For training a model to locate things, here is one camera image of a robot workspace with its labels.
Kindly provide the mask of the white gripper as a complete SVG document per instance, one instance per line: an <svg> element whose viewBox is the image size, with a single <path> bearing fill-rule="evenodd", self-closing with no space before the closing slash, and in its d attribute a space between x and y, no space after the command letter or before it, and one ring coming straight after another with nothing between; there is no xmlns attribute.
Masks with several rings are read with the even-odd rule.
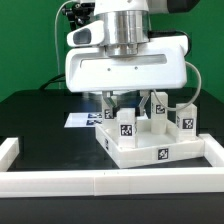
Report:
<svg viewBox="0 0 224 224"><path fill-rule="evenodd" d="M140 90L136 115L143 116L152 89L177 89L187 82L186 36L156 37L137 46L135 55L109 56L102 45L104 23L95 21L70 32L65 60L66 85L72 92L103 91L110 116L117 112L112 91Z"/></svg>

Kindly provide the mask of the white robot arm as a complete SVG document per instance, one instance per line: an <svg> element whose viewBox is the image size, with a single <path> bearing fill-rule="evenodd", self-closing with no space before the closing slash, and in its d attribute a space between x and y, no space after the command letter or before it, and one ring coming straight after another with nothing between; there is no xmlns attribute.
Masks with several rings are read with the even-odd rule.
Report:
<svg viewBox="0 0 224 224"><path fill-rule="evenodd" d="M70 32L65 60L72 92L98 92L110 112L115 91L177 89L187 82L185 56L190 38L178 30L156 31L152 14L185 13L200 0L81 0L96 20Z"/></svg>

